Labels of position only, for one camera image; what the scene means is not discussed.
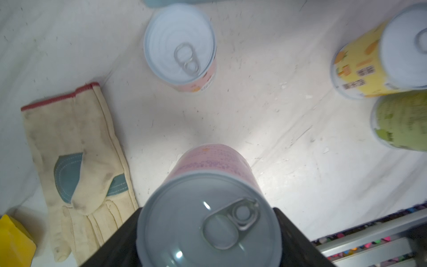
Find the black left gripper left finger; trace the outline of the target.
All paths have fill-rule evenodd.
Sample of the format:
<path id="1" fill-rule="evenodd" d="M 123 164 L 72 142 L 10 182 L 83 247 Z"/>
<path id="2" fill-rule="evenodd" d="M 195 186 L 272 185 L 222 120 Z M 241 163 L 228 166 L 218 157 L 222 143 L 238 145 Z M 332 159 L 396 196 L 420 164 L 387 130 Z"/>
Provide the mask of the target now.
<path id="1" fill-rule="evenodd" d="M 138 208 L 81 267 L 141 267 L 136 249 Z"/>

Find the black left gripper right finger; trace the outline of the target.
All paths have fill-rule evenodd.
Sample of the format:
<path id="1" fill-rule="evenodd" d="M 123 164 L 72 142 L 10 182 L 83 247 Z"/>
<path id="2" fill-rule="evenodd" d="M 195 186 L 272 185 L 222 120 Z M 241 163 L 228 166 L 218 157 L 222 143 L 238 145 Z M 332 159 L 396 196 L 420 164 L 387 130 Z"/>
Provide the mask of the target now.
<path id="1" fill-rule="evenodd" d="M 335 267 L 278 208 L 273 208 L 281 231 L 280 267 Z"/>

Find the pink label can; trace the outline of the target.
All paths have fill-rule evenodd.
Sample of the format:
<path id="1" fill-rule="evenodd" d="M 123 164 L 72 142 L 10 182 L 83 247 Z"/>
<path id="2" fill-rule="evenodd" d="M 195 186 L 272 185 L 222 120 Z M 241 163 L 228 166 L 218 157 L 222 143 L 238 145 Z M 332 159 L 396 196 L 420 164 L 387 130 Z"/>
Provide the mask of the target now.
<path id="1" fill-rule="evenodd" d="M 145 267 L 277 267 L 278 219 L 245 158 L 222 144 L 184 153 L 137 222 Z"/>
<path id="2" fill-rule="evenodd" d="M 216 75 L 216 36 L 208 16 L 195 6 L 176 3 L 157 11 L 143 49 L 152 72 L 178 92 L 202 92 Z"/>

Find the yellow label can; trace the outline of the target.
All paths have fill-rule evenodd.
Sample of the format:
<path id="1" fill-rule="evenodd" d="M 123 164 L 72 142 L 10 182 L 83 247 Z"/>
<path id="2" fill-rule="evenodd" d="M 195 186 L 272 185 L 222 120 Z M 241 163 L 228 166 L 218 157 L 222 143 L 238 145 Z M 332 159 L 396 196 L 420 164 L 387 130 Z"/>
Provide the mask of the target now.
<path id="1" fill-rule="evenodd" d="M 426 89 L 427 4 L 409 6 L 343 46 L 331 80 L 351 99 Z"/>

